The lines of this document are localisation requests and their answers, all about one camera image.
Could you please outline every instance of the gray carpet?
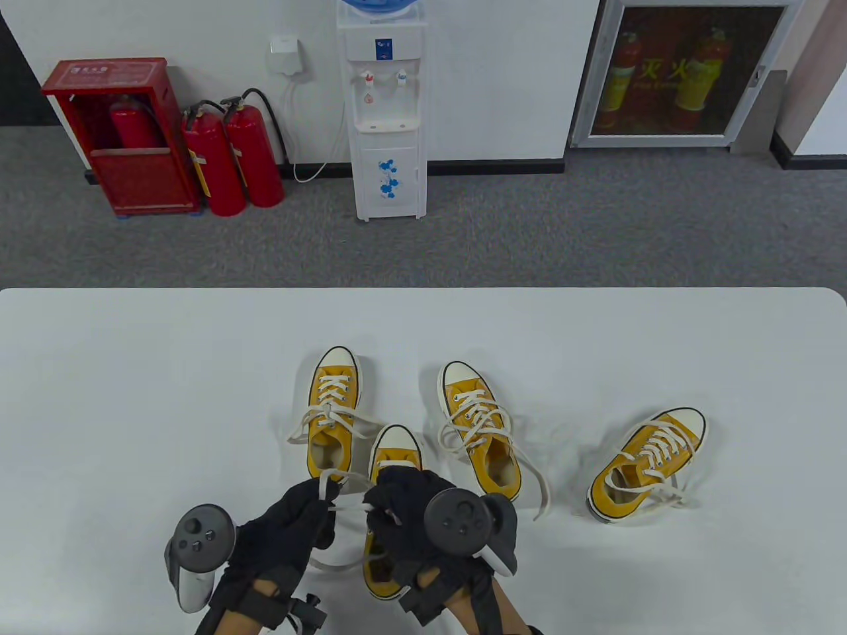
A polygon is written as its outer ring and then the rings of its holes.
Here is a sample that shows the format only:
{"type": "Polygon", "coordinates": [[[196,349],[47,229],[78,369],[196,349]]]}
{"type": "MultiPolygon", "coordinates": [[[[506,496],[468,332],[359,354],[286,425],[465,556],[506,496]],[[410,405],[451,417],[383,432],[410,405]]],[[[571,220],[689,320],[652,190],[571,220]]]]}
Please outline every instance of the gray carpet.
{"type": "Polygon", "coordinates": [[[720,150],[579,151],[564,175],[433,178],[429,216],[355,218],[352,182],[278,209],[117,221],[61,129],[0,129],[0,288],[827,286],[847,172],[720,150]]]}

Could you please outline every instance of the water dispenser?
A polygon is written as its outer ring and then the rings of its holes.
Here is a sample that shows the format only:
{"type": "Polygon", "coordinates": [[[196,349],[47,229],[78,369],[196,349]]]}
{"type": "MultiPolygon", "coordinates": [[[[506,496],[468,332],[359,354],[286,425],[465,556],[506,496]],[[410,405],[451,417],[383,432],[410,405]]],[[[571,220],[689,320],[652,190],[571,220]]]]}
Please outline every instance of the water dispenser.
{"type": "Polygon", "coordinates": [[[357,215],[426,214],[426,22],[421,0],[338,0],[357,215]]]}

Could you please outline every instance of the vr controller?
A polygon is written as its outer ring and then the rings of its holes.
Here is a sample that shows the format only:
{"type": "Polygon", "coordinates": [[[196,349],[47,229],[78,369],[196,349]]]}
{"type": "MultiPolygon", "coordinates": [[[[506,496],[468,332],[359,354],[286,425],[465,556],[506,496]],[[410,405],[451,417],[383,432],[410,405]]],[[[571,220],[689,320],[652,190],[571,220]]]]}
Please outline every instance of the vr controller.
{"type": "MultiPolygon", "coordinates": [[[[515,543],[518,515],[505,496],[479,497],[466,489],[446,489],[427,505],[423,517],[427,536],[448,555],[481,558],[504,577],[518,570],[515,543]]],[[[217,505],[199,505],[177,523],[164,551],[165,567],[177,602],[185,613],[206,608],[214,591],[215,572],[232,556],[238,529],[230,515],[217,505]]],[[[326,614],[317,608],[320,599],[291,598],[290,615],[313,635],[326,614]]]]}

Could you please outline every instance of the fire extinguisher hose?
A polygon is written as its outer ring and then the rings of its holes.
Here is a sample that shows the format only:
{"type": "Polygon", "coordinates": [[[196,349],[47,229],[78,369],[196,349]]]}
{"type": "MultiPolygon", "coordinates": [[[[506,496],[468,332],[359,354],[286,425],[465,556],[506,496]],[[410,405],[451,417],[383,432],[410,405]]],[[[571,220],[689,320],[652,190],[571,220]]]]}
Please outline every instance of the fire extinguisher hose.
{"type": "Polygon", "coordinates": [[[282,150],[282,163],[287,165],[289,163],[289,159],[288,151],[285,149],[285,139],[283,139],[282,137],[282,129],[280,128],[280,122],[276,118],[276,113],[274,112],[274,109],[271,108],[270,101],[268,101],[268,97],[258,88],[248,88],[246,91],[244,91],[244,94],[241,95],[241,100],[246,100],[250,95],[254,93],[262,98],[262,101],[265,105],[265,109],[267,109],[268,114],[270,115],[271,123],[274,124],[274,132],[276,133],[277,141],[280,142],[280,149],[282,150]]]}
{"type": "Polygon", "coordinates": [[[210,102],[208,99],[203,99],[189,106],[183,113],[185,120],[187,121],[185,127],[188,130],[191,130],[194,127],[194,122],[197,120],[197,115],[200,113],[200,108],[202,108],[203,106],[211,106],[215,110],[219,110],[221,113],[226,114],[226,108],[221,106],[219,103],[210,102]]]}

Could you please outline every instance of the shoe insole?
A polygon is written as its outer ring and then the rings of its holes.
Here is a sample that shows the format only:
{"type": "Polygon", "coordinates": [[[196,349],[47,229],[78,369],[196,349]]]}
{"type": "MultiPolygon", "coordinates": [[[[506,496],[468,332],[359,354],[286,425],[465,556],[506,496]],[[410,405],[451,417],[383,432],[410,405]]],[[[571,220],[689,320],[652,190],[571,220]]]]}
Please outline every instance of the shoe insole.
{"type": "Polygon", "coordinates": [[[491,440],[485,455],[488,475],[500,487],[513,485],[518,478],[518,467],[509,451],[509,445],[497,439],[491,440]]]}
{"type": "MultiPolygon", "coordinates": [[[[619,488],[637,488],[641,485],[637,478],[632,478],[632,474],[630,474],[629,476],[630,479],[627,480],[627,478],[624,476],[624,472],[622,472],[617,467],[612,470],[612,482],[615,483],[619,488]]],[[[617,505],[626,505],[627,503],[631,503],[639,496],[641,496],[641,494],[622,492],[619,489],[614,489],[610,487],[606,487],[606,493],[609,494],[609,498],[612,499],[612,502],[616,503],[617,505]]]]}
{"type": "Polygon", "coordinates": [[[315,434],[312,438],[312,460],[318,470],[330,470],[340,467],[344,461],[344,448],[335,437],[325,433],[315,434]]]}
{"type": "Polygon", "coordinates": [[[389,583],[394,575],[394,559],[391,558],[376,540],[371,544],[369,556],[379,556],[378,560],[368,563],[371,579],[376,583],[389,583]]]}

